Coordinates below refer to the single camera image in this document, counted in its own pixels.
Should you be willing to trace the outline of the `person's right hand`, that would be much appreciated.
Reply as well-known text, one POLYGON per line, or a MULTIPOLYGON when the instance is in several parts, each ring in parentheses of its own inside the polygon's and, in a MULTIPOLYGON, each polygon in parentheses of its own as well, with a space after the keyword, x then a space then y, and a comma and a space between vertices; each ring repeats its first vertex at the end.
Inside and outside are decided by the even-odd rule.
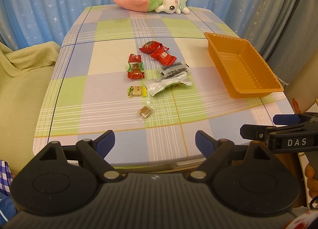
POLYGON ((318 194, 318 180, 314 178, 315 170, 309 163, 305 167, 304 174, 307 177, 307 187, 309 190, 309 196, 311 198, 315 198, 318 194))

